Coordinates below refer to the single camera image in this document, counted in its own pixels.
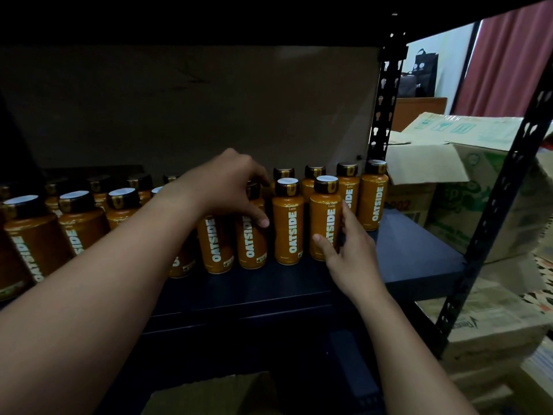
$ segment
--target hand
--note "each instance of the hand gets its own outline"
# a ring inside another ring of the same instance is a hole
[[[313,236],[313,240],[325,254],[332,279],[356,306],[365,300],[385,297],[388,291],[380,277],[374,240],[344,201],[342,216],[346,243],[339,254],[325,237]]]
[[[265,167],[251,156],[227,148],[222,154],[165,185],[155,199],[163,198],[176,207],[183,201],[192,201],[198,218],[241,213],[251,216],[260,227],[268,227],[266,214],[252,205],[246,196],[245,187],[250,179],[269,184]]]

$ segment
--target black tote bag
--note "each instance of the black tote bag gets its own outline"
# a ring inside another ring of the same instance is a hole
[[[424,49],[417,52],[411,74],[416,76],[416,97],[434,97],[438,75],[438,54],[427,54]]]

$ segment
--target shelf post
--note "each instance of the shelf post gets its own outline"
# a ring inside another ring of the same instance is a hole
[[[372,124],[369,128],[367,160],[384,160],[390,138],[391,121],[394,118],[399,79],[402,76],[403,60],[407,58],[404,26],[397,13],[388,20],[387,38],[381,49],[380,75],[378,77],[377,98],[374,103]]]
[[[465,253],[467,264],[463,277],[459,280],[453,294],[447,297],[436,322],[437,328],[445,337],[451,333],[471,292],[474,281],[522,185],[524,176],[546,135],[551,119],[553,119],[553,52],[545,65],[513,145],[503,161],[503,167],[468,245]]]

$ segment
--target bottle cap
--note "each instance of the bottle cap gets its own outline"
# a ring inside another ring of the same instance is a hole
[[[338,192],[338,178],[336,176],[318,176],[314,184],[315,192],[319,194],[334,194]]]
[[[94,196],[89,191],[74,191],[60,195],[58,205],[60,211],[66,214],[75,214],[96,209]]]
[[[166,173],[163,175],[163,184],[166,185],[169,182],[173,182],[178,177],[180,177],[180,175],[177,173]]]
[[[248,196],[250,201],[258,199],[261,194],[261,185],[254,180],[248,180],[248,184],[245,187],[245,194]]]
[[[299,185],[296,178],[281,178],[275,183],[275,193],[277,196],[296,196]]]
[[[73,183],[68,178],[50,179],[44,186],[50,196],[59,196],[73,191]]]
[[[336,165],[337,176],[357,176],[357,170],[359,166],[350,163],[338,163]]]
[[[140,208],[140,197],[135,188],[120,188],[107,194],[107,204],[114,210]]]
[[[367,160],[365,173],[368,175],[383,175],[386,173],[386,162],[384,160]]]
[[[129,187],[135,188],[137,191],[151,191],[154,187],[154,184],[151,181],[151,175],[148,173],[130,175],[127,178],[127,183],[129,184]]]
[[[0,201],[29,194],[31,189],[20,181],[0,183]]]
[[[153,198],[154,195],[156,195],[161,189],[163,188],[163,186],[158,186],[157,188],[154,188],[150,191],[151,193],[151,197]]]
[[[93,176],[87,179],[90,190],[95,194],[104,194],[115,189],[115,180],[109,175]]]
[[[279,180],[282,178],[293,178],[294,177],[294,168],[291,167],[289,169],[277,169],[276,167],[273,169],[273,180]]]
[[[46,215],[46,205],[38,195],[16,196],[4,201],[3,207],[6,219],[33,218]]]
[[[326,167],[324,166],[309,166],[305,167],[305,177],[315,179],[317,176],[326,175]]]

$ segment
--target red curtain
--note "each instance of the red curtain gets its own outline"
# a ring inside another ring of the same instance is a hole
[[[553,0],[482,21],[455,115],[524,116],[553,49]]]

